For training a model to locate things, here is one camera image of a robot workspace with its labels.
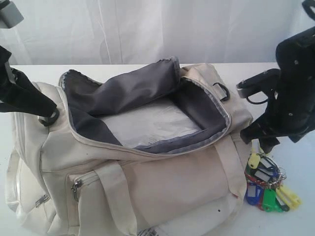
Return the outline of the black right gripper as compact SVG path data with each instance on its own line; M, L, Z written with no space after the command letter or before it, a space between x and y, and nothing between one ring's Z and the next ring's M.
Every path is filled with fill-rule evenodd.
M315 33L304 31L276 47L280 77L275 91L277 98L247 128L240 137L245 144L259 139L264 153L279 145L280 136L298 142L315 128ZM270 132L266 123L275 132Z

